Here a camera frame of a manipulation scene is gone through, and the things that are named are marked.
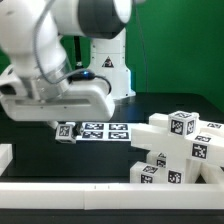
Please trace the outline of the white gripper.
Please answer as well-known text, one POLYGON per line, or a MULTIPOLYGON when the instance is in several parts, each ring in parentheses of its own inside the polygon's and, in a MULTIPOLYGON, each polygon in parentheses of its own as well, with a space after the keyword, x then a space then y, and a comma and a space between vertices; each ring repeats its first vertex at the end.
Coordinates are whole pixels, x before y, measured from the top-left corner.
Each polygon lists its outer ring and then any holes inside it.
POLYGON ((58 121, 74 121, 75 135, 84 132, 78 121, 109 121, 115 111, 115 103, 104 80, 76 81, 59 98, 36 101, 25 96, 22 90, 16 95, 0 92, 0 104, 5 113, 15 121, 47 121, 54 131, 58 121))

